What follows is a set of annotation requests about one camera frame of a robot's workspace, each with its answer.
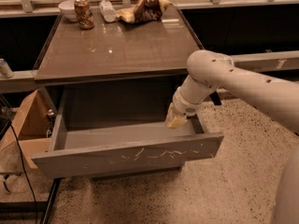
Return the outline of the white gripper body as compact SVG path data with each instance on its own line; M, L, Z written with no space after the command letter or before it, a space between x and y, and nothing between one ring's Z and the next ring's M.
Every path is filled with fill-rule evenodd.
M172 105L177 115L182 117L192 117L197 113L202 101L202 93L194 93L190 99L187 99L183 97L180 89L177 89L173 95Z

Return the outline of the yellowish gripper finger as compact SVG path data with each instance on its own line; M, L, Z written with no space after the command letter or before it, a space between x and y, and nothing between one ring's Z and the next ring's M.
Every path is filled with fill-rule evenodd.
M178 111L173 103L170 104L165 118L165 126L169 129L176 129L187 122L187 116Z

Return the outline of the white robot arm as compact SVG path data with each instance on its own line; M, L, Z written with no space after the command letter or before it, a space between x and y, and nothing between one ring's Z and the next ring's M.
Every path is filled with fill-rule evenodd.
M299 135L298 83L238 68L231 57L206 49L189 56L187 71L168 108L168 128L184 125L187 118L197 113L203 100L222 87ZM270 224L299 224L299 147L282 171Z

